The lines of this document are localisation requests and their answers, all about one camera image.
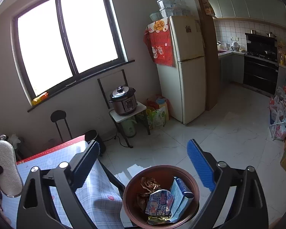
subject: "window sill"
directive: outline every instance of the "window sill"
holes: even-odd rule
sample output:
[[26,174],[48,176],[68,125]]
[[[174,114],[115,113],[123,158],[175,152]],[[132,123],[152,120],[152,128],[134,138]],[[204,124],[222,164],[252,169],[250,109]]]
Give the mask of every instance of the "window sill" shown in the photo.
[[28,112],[31,112],[33,109],[35,109],[36,107],[38,107],[40,104],[43,104],[44,102],[48,101],[48,100],[51,99],[52,97],[58,95],[59,93],[65,91],[65,90],[67,90],[67,89],[69,89],[69,88],[71,88],[71,87],[73,87],[73,86],[75,86],[75,85],[77,85],[77,84],[79,84],[79,83],[85,81],[85,80],[88,80],[88,79],[90,79],[90,78],[92,78],[92,77],[95,77],[95,76],[97,76],[97,75],[99,75],[99,74],[102,74],[102,73],[104,73],[104,72],[107,72],[107,71],[109,71],[109,70],[115,69],[115,68],[117,68],[117,67],[120,67],[120,66],[123,66],[123,65],[126,65],[126,64],[130,64],[130,63],[133,63],[134,61],[135,61],[135,60],[131,60],[131,61],[128,61],[128,62],[119,63],[119,64],[113,65],[113,66],[111,66],[111,67],[108,67],[108,68],[106,68],[106,69],[100,70],[100,71],[98,71],[98,72],[96,72],[96,73],[90,74],[90,75],[88,75],[88,76],[86,76],[86,77],[83,77],[82,79],[76,81],[75,83],[72,83],[72,84],[70,84],[70,85],[68,85],[68,86],[66,86],[66,87],[64,87],[64,88],[62,88],[61,90],[55,92],[54,94],[49,95],[45,100],[43,100],[43,101],[41,101],[40,103],[38,103],[38,104],[32,106],[32,107],[28,110]]

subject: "lid knob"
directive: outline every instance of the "lid knob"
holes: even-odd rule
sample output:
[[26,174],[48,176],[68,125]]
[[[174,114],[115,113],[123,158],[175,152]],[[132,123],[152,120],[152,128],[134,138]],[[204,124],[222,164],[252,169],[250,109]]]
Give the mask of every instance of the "lid knob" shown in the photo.
[[122,93],[124,91],[124,88],[122,86],[119,86],[118,89],[117,89],[117,92],[118,93]]

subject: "brown trash can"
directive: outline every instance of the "brown trash can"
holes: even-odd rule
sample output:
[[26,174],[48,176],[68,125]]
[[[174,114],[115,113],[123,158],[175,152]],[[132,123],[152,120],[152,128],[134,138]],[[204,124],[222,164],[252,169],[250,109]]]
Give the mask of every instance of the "brown trash can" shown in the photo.
[[[170,190],[174,177],[179,177],[193,192],[193,201],[177,223],[160,225],[150,225],[147,223],[148,215],[144,214],[137,206],[135,206],[137,202],[137,193],[146,192],[140,184],[142,177],[146,177],[147,179],[155,178],[157,183],[161,185],[161,188],[167,190]],[[194,177],[184,169],[171,165],[157,165],[139,172],[130,180],[123,194],[123,206],[129,219],[144,229],[173,229],[192,219],[198,212],[199,188]]]

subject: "marble floor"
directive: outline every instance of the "marble floor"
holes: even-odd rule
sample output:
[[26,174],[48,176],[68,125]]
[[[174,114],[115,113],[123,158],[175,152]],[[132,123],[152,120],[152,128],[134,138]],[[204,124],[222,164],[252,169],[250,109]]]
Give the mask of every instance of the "marble floor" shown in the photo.
[[[248,165],[255,167],[271,223],[286,211],[286,172],[280,166],[283,143],[272,141],[268,132],[268,104],[269,98],[264,95],[229,85],[212,110],[205,111],[188,125],[171,119],[165,127],[151,130],[151,135],[138,125],[137,135],[129,139],[132,149],[120,146],[118,140],[110,140],[106,142],[107,151],[100,161],[124,185],[150,166],[170,164],[181,167],[192,174],[199,185],[201,209],[210,191],[203,187],[187,156],[186,144],[193,138],[217,161],[225,161],[230,167],[239,169]],[[230,188],[216,226],[224,222],[234,191]],[[131,226],[123,209],[121,220],[125,227]],[[191,222],[182,227],[189,228]]]

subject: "window pane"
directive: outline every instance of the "window pane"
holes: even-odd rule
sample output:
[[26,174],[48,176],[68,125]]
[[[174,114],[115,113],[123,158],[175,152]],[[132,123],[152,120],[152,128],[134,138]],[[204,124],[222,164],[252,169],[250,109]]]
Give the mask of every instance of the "window pane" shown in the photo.
[[117,59],[103,0],[61,0],[78,72]]
[[18,18],[23,62],[37,95],[72,77],[56,14],[49,0]]

